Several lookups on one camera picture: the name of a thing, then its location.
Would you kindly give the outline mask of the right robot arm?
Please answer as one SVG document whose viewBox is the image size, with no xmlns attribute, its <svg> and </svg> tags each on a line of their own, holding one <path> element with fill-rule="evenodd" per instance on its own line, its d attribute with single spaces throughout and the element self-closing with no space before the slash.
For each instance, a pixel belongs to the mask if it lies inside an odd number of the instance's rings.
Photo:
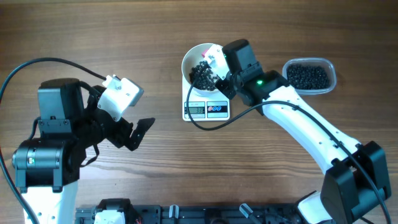
<svg viewBox="0 0 398 224">
<path fill-rule="evenodd" d="M 277 71 L 264 72 L 245 39 L 218 47 L 213 59 L 216 87 L 283 127 L 315 160 L 324 174 L 322 189 L 304 197 L 298 210 L 307 223 L 353 223 L 376 206 L 391 217 L 391 192 L 384 150 L 361 144 L 312 109 Z"/>
</svg>

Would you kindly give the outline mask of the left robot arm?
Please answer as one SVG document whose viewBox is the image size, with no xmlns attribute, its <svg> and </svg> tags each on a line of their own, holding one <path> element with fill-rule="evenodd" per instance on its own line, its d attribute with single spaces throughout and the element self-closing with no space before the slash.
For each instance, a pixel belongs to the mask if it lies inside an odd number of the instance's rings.
<svg viewBox="0 0 398 224">
<path fill-rule="evenodd" d="M 144 90 L 133 81 L 108 76 L 101 86 L 76 78 L 43 82 L 38 89 L 40 136 L 23 141 L 12 157 L 16 186 L 33 214 L 27 223 L 71 223 L 80 169 L 96 160 L 86 149 L 108 140 L 115 147 L 137 149 L 154 118 L 137 124 L 122 115 L 135 106 Z"/>
</svg>

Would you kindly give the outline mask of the pink scoop blue handle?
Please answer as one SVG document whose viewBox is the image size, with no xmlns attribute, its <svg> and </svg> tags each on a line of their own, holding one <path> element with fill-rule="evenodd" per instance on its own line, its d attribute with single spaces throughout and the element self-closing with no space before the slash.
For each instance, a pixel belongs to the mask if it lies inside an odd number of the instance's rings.
<svg viewBox="0 0 398 224">
<path fill-rule="evenodd" d="M 203 58 L 207 58 L 207 57 L 208 57 L 208 51 L 209 51 L 209 49 L 204 50 L 204 51 L 201 53 L 201 56 L 202 56 Z"/>
</svg>

